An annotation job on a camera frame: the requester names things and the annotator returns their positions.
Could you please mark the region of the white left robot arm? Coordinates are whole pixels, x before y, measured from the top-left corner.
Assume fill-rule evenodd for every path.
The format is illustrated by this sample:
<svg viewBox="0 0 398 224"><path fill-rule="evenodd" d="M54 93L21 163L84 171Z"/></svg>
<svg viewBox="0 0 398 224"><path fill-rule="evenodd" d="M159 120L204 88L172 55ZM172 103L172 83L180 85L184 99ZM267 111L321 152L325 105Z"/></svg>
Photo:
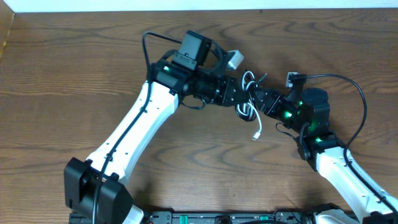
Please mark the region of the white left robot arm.
<svg viewBox="0 0 398 224"><path fill-rule="evenodd" d="M248 96L236 78L226 75L240 59L221 59L201 68L166 58L150 65L136 102L107 140L85 161L72 158L64 170L65 204L92 223L140 223L137 207L126 185L157 130L175 113L185 96L204 104L234 106Z"/></svg>

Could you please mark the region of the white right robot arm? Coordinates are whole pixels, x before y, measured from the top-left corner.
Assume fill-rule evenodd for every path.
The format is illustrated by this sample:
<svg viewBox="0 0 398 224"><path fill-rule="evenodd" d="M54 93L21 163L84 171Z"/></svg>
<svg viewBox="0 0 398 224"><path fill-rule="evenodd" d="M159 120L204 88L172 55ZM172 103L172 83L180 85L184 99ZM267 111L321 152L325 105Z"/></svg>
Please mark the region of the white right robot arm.
<svg viewBox="0 0 398 224"><path fill-rule="evenodd" d="M253 88L249 94L260 112L298 133L294 140L301 159L334 186L360 223L397 223L397 199L372 180L330 129L325 90L292 90L285 96L277 90Z"/></svg>

